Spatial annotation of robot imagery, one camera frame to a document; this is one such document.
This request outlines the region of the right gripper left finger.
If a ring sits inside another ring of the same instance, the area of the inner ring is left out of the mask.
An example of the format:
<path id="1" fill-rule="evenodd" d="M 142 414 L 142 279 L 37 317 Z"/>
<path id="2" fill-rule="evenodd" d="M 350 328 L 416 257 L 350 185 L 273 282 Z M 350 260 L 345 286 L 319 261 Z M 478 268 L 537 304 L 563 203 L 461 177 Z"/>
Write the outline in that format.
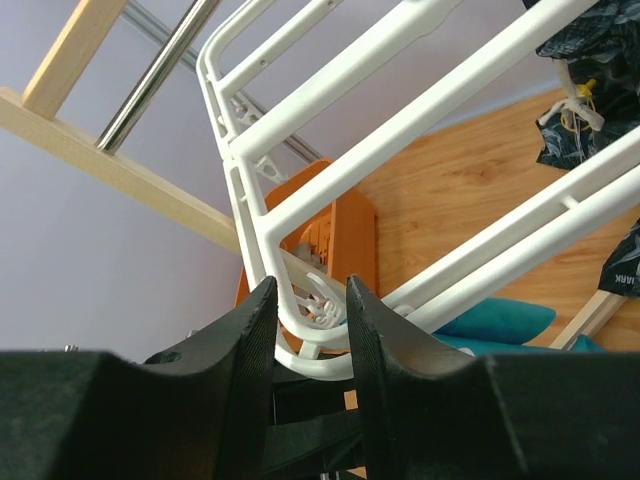
<path id="1" fill-rule="evenodd" d="M 136 364 L 101 351 L 1 356 L 5 479 L 257 479 L 277 283 Z"/>

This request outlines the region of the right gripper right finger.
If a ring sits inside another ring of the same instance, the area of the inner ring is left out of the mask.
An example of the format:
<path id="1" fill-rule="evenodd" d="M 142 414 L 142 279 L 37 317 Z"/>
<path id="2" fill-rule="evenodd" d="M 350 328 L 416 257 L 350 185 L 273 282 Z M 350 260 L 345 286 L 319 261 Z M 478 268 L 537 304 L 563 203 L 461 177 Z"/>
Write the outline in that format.
<path id="1" fill-rule="evenodd" d="M 371 479 L 635 479 L 639 357 L 473 357 L 346 291 L 366 473 Z"/>

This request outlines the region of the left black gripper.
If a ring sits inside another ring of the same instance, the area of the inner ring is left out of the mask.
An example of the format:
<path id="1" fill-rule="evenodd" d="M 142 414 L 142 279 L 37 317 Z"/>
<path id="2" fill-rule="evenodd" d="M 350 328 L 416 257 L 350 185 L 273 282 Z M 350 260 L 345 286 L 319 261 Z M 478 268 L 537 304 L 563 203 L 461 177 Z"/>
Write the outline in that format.
<path id="1" fill-rule="evenodd" d="M 354 479 L 365 465 L 359 413 L 345 405 L 352 380 L 321 381 L 276 369 L 263 479 Z"/>

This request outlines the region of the teal cloth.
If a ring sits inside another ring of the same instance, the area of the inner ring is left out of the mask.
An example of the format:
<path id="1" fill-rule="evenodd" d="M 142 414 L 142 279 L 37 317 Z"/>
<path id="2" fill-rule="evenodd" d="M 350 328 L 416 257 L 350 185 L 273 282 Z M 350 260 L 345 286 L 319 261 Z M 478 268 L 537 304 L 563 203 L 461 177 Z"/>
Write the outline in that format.
<path id="1" fill-rule="evenodd" d="M 489 297 L 432 336 L 476 357 L 561 353 L 558 349 L 529 345 L 552 325 L 556 316 L 548 306 Z"/>

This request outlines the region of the white clip hanger frame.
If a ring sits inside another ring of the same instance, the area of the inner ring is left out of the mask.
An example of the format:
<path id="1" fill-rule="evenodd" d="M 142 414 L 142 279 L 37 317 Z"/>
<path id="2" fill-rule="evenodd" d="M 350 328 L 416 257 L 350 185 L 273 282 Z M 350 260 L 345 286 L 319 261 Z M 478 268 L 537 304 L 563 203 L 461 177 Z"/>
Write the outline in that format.
<path id="1" fill-rule="evenodd" d="M 305 273 L 281 250 L 282 240 L 411 144 L 529 52 L 584 14 L 587 1 L 540 1 L 468 59 L 332 162 L 274 208 L 265 205 L 256 179 L 261 160 L 418 38 L 437 29 L 452 1 L 402 1 L 339 55 L 250 126 L 242 126 L 232 96 L 277 60 L 334 8 L 312 1 L 228 73 L 219 60 L 227 46 L 268 8 L 243 3 L 201 48 L 196 70 L 223 160 L 229 197 L 250 285 L 273 276 L 278 317 L 302 346 L 283 337 L 276 360 L 306 377 L 352 377 L 347 330 L 351 313 L 313 322 L 300 314 L 300 286 L 326 298 L 325 280 Z M 631 131 L 592 159 L 500 218 L 385 298 L 410 308 L 409 320 L 434 331 L 639 202 L 639 134 Z"/>

